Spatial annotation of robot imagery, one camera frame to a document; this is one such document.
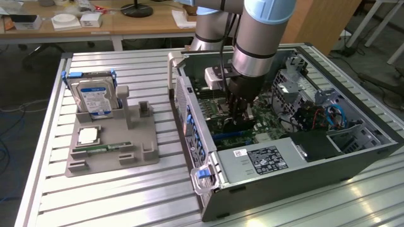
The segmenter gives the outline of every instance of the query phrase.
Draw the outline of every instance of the power supply label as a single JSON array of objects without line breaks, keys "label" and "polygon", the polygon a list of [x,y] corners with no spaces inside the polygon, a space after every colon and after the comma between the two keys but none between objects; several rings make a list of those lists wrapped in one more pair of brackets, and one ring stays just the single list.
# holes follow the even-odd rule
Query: power supply label
[{"label": "power supply label", "polygon": [[260,175],[288,168],[276,146],[248,151],[247,154]]}]

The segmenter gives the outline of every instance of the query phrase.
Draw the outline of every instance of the blue hard drive label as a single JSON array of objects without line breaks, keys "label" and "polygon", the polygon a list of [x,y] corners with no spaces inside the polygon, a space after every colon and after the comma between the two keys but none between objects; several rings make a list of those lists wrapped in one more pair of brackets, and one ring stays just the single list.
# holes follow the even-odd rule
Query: blue hard drive label
[{"label": "blue hard drive label", "polygon": [[248,151],[247,154],[260,175],[288,168],[276,146]]},{"label": "blue hard drive label", "polygon": [[82,88],[80,91],[88,113],[94,118],[104,118],[112,111],[110,100],[106,98],[107,88],[87,87]]},{"label": "blue hard drive label", "polygon": [[107,91],[106,87],[88,87],[88,88],[83,88],[82,92],[92,92],[92,91]]}]

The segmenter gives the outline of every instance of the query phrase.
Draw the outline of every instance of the white box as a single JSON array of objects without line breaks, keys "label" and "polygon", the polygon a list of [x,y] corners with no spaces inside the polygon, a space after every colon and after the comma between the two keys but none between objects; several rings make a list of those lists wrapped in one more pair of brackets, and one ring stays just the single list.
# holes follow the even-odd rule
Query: white box
[{"label": "white box", "polygon": [[347,30],[342,31],[339,41],[336,41],[332,51],[342,51],[346,48],[346,43],[348,43],[351,36],[352,34]]},{"label": "white box", "polygon": [[58,14],[52,18],[52,25],[55,31],[67,31],[82,28],[79,19],[72,14]]},{"label": "white box", "polygon": [[43,20],[39,15],[11,15],[18,30],[39,30]]},{"label": "white box", "polygon": [[103,23],[100,13],[88,13],[82,16],[80,23],[83,27],[100,27]]}]

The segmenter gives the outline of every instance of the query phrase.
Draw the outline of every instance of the blue latch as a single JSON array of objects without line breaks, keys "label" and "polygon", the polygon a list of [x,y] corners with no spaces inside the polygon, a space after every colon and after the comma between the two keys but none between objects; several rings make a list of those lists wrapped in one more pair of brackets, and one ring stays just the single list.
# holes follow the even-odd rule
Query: blue latch
[{"label": "blue latch", "polygon": [[62,71],[62,80],[63,80],[66,86],[68,86],[68,81],[66,80],[66,74],[67,74],[67,72]]},{"label": "blue latch", "polygon": [[70,73],[70,78],[82,78],[83,73],[82,72],[71,72]]},{"label": "blue latch", "polygon": [[199,179],[210,177],[211,176],[210,169],[203,169],[203,170],[198,171],[196,176]]},{"label": "blue latch", "polygon": [[192,120],[192,115],[190,114],[188,117],[187,117],[187,124],[191,123],[191,120]]},{"label": "blue latch", "polygon": [[115,79],[116,78],[116,72],[114,69],[111,69],[111,74],[112,74],[112,78]]}]

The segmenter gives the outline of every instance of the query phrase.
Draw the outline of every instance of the motherboard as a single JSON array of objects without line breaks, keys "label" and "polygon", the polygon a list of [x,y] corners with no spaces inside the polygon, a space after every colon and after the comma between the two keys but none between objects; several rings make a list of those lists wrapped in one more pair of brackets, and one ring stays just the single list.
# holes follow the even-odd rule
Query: motherboard
[{"label": "motherboard", "polygon": [[256,118],[254,128],[246,131],[224,133],[224,124],[231,120],[224,92],[204,89],[202,84],[204,81],[200,82],[198,79],[194,79],[191,82],[198,91],[196,97],[218,151],[263,141],[278,140],[287,133],[279,116],[271,108],[271,93],[267,92],[263,92],[258,96],[251,108]]}]

